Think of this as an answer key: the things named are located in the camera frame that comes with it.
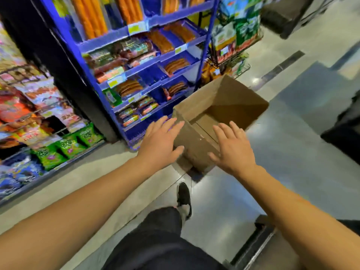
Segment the person's left hand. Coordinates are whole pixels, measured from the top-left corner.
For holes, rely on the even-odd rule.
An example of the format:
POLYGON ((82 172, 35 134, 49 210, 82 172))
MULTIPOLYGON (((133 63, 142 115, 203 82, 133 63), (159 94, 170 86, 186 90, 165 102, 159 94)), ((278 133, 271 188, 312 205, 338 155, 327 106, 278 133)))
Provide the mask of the person's left hand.
POLYGON ((146 172, 148 176, 152 176, 176 161, 172 160, 172 151, 176 149, 174 147, 174 141, 185 122, 176 122, 178 135, 171 136, 170 134, 162 134, 162 124, 168 119, 167 116, 163 116, 155 121, 156 131, 151 136, 144 136, 138 150, 136 159, 141 164, 141 169, 146 172))

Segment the dark metal-edged platform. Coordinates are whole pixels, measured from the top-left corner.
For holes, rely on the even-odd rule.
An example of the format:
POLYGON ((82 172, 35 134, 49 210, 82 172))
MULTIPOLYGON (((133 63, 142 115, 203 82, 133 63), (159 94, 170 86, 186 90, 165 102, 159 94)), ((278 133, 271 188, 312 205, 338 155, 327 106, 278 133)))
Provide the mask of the dark metal-edged platform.
POLYGON ((307 270, 267 215, 259 215, 254 226, 234 258, 223 262, 227 270, 307 270))

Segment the person's left forearm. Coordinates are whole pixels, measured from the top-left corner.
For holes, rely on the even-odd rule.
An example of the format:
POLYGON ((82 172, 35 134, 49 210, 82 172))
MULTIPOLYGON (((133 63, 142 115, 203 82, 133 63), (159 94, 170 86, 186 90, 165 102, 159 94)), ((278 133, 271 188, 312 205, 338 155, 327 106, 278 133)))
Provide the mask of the person's left forearm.
POLYGON ((0 270, 60 270, 153 172, 136 156, 0 235, 0 270))

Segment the black bulky object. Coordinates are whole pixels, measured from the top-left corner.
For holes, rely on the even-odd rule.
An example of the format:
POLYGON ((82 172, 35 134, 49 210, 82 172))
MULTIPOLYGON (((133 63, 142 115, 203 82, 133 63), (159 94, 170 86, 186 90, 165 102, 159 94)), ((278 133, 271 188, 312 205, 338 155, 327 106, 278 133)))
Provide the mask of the black bulky object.
POLYGON ((338 115, 334 126, 324 131, 321 138, 360 165, 360 90, 352 97, 350 106, 338 115))

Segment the open brown cardboard box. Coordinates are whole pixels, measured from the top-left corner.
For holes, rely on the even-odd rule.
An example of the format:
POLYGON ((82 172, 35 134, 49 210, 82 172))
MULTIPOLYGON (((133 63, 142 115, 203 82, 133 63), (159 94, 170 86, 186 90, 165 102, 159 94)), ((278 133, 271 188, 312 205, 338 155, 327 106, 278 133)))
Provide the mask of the open brown cardboard box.
POLYGON ((229 76, 211 81, 173 107, 172 117, 184 121, 174 146, 184 146, 183 156, 201 174, 214 164, 208 152, 219 153, 213 126, 236 123, 246 130, 267 110, 269 102, 229 76))

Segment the person's black trouser leg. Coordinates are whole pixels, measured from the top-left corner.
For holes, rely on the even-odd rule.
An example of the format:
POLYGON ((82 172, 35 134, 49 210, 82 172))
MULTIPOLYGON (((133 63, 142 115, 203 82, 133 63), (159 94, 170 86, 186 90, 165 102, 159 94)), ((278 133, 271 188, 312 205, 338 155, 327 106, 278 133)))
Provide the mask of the person's black trouser leg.
POLYGON ((116 245, 101 270, 227 270, 181 231, 177 208, 153 210, 116 245))

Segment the person's black shoe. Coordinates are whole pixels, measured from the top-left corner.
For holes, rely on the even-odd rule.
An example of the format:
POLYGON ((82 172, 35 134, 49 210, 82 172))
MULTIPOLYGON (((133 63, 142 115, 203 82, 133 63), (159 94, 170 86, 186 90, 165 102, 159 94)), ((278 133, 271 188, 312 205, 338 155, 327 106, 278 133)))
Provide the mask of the person's black shoe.
POLYGON ((181 215, 182 223, 192 216, 191 193, 187 184, 182 181, 177 188, 177 209, 181 215))

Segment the pile of dark red sausage packs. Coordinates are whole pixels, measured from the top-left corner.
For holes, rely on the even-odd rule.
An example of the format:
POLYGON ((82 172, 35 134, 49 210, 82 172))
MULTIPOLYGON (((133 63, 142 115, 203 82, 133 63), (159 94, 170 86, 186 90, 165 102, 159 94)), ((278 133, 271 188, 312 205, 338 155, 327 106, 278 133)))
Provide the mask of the pile of dark red sausage packs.
POLYGON ((82 54, 98 84, 141 65, 159 55, 146 37, 130 37, 82 54))

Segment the snack shelf with colourful packets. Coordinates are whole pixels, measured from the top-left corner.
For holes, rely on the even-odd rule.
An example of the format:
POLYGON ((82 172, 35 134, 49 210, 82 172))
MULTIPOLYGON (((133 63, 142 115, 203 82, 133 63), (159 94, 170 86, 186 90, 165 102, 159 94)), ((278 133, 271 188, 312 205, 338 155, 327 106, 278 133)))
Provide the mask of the snack shelf with colourful packets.
MULTIPOLYGON (((25 153, 40 163, 32 149, 54 144, 90 122, 58 88, 46 67, 26 59, 0 19, 0 163, 25 153)), ((0 200, 0 209, 104 144, 105 138, 58 167, 44 169, 42 176, 0 200)))

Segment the brown sausage tray pack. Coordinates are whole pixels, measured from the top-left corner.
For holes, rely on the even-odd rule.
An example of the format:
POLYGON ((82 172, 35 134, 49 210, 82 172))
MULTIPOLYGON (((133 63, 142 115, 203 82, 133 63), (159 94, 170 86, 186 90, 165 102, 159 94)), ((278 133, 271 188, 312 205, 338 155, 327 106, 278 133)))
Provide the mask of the brown sausage tray pack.
POLYGON ((179 58, 164 66, 164 70, 169 77, 173 76, 177 71, 182 70, 191 64, 185 58, 179 58))
POLYGON ((173 44, 161 33, 159 29, 148 31, 145 33, 145 36, 159 49, 161 55, 175 50, 173 44))
POLYGON ((129 79, 113 88, 121 98, 125 98, 144 89, 143 85, 136 79, 129 79))
POLYGON ((165 25, 164 30, 170 31, 184 43, 190 43, 191 41, 197 39, 197 36, 194 34, 194 32, 186 27, 185 23, 180 21, 165 25))
POLYGON ((162 87, 166 101, 170 101, 173 96, 179 92, 188 89, 188 84, 185 81, 179 81, 172 86, 162 87))

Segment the row of blue snack bags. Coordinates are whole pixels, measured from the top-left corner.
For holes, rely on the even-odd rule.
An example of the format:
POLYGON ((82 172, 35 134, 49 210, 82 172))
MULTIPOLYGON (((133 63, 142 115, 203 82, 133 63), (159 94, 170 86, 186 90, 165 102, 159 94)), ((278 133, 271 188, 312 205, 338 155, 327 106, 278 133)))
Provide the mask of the row of blue snack bags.
POLYGON ((30 154, 18 154, 0 163, 0 200, 42 176, 44 168, 30 154))

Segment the row of small colourful sausage packs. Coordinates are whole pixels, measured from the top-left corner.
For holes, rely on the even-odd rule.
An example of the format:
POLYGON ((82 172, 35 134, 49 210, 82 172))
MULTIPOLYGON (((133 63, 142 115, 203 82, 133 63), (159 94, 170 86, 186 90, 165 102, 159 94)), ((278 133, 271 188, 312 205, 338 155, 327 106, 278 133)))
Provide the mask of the row of small colourful sausage packs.
POLYGON ((159 107, 159 103, 153 97, 145 96, 120 110, 117 113, 117 118, 122 127, 127 127, 140 120, 157 107, 159 107))

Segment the hanging green and white bags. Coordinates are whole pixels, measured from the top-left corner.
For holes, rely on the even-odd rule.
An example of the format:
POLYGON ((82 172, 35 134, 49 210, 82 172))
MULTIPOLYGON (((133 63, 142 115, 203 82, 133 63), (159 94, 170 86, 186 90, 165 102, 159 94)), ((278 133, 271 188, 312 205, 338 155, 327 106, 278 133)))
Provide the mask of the hanging green and white bags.
POLYGON ((219 24, 211 32, 215 57, 222 62, 251 45, 259 36, 264 0, 220 0, 219 24))

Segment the small green packet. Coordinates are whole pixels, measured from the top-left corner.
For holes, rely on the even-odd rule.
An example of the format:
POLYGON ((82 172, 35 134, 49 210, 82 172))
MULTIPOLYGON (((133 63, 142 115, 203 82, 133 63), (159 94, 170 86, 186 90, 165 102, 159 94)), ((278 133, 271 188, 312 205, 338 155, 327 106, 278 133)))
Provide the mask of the small green packet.
POLYGON ((121 96, 112 88, 106 88, 102 92, 112 108, 122 104, 121 96))

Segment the person's right hand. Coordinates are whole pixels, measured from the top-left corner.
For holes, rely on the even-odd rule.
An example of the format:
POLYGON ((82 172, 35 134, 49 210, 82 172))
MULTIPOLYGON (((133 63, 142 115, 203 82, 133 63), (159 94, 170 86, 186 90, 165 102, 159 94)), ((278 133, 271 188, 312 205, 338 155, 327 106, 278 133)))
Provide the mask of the person's right hand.
POLYGON ((254 152, 251 148, 250 141, 248 144, 242 144, 238 140, 237 124, 230 121, 229 125, 236 135, 235 140, 219 141, 219 124, 213 126, 213 131, 217 137, 219 153, 217 156, 222 157, 222 165, 218 166, 224 172, 232 175, 238 181, 244 181, 250 177, 257 167, 254 152))

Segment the person's right forearm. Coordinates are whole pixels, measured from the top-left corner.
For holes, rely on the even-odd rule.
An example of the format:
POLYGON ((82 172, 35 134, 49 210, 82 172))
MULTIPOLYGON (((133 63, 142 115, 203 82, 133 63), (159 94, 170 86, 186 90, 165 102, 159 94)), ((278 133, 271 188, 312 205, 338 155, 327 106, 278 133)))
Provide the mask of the person's right forearm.
POLYGON ((307 270, 360 270, 360 220, 337 219, 254 165, 234 175, 307 270))

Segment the blue metal shelf rack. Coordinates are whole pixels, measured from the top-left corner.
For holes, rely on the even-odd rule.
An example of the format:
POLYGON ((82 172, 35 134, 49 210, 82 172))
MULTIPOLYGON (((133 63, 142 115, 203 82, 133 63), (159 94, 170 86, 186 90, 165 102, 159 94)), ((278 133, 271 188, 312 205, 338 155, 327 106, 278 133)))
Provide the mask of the blue metal shelf rack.
POLYGON ((146 32, 129 36, 128 27, 121 17, 115 0, 102 1, 105 5, 109 19, 109 32, 95 39, 82 40, 79 30, 75 26, 74 20, 76 14, 74 14, 70 0, 41 0, 50 17, 55 22, 56 32, 74 55, 76 63, 78 63, 84 72, 85 78, 89 81, 92 89, 100 97, 101 104, 114 121, 117 131, 126 141, 128 147, 131 150, 136 151, 145 135, 146 127, 150 122, 157 120, 158 117, 163 115, 170 117, 172 114, 171 107, 182 99, 185 99, 197 89, 200 81, 200 69, 202 68, 206 57, 206 51, 200 49, 200 45, 209 43, 210 30, 202 29, 200 23, 196 24, 192 22, 189 17, 194 14, 202 16, 203 12, 209 12, 211 15, 210 27, 212 27, 219 0, 180 0, 180 9, 177 12, 168 15, 162 15, 161 0, 141 0, 144 21, 148 21, 149 24, 148 31, 159 29, 176 48, 186 43, 182 42, 170 31, 165 31, 164 26, 169 23, 180 21, 185 23, 186 27, 194 32, 197 39, 187 43, 187 50, 177 55, 175 55, 175 51, 161 55, 159 49, 154 45, 159 51, 157 57, 122 73, 126 75, 127 80, 138 80, 143 85, 144 89, 122 98, 122 104, 114 108, 110 106, 102 92, 104 89, 109 88, 107 84, 108 80, 98 84, 82 57, 82 54, 89 53, 116 41, 128 39, 130 37, 146 37, 146 32), (187 59, 190 66, 177 71, 173 76, 169 77, 164 70, 164 66, 179 58, 187 59), (172 86, 179 81, 185 81, 189 86, 188 89, 179 92, 173 96, 171 100, 166 101, 162 87, 172 86), (129 126, 122 127, 118 121, 117 113, 145 96, 153 97, 159 103, 159 107, 129 126))

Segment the green snack bag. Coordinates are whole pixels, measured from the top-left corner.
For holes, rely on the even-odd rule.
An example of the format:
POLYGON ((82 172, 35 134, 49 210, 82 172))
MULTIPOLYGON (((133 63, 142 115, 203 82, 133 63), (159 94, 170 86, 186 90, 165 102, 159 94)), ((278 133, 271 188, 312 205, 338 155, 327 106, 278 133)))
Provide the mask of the green snack bag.
POLYGON ((98 142, 104 140, 103 135, 97 132, 92 122, 76 131, 75 135, 87 148, 90 148, 98 142))
POLYGON ((87 149, 85 145, 78 142, 78 139, 74 134, 63 136, 62 139, 56 141, 54 145, 67 159, 72 159, 87 149))
POLYGON ((58 152, 58 148, 54 144, 38 149, 32 149, 31 151, 39 159, 45 171, 50 171, 68 160, 58 152))

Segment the long orange sausage pack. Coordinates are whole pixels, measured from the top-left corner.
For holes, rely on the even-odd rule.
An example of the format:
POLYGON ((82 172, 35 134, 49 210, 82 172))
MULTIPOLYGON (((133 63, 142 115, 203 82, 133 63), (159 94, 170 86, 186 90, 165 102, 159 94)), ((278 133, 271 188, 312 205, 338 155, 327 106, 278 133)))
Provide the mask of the long orange sausage pack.
POLYGON ((180 0, 161 0, 162 15, 168 15, 177 12, 180 9, 180 0))
POLYGON ((110 23, 102 0, 70 0, 75 26, 82 40, 91 40, 107 34, 110 23))
POLYGON ((115 0, 125 25, 144 20, 141 0, 115 0))

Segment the dark display fixture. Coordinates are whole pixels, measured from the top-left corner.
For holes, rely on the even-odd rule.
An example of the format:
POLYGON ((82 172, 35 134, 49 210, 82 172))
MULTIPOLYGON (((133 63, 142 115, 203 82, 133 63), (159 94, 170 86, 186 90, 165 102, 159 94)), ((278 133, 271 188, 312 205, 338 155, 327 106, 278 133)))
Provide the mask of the dark display fixture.
POLYGON ((338 0, 277 0, 261 9, 261 25, 286 40, 338 0))

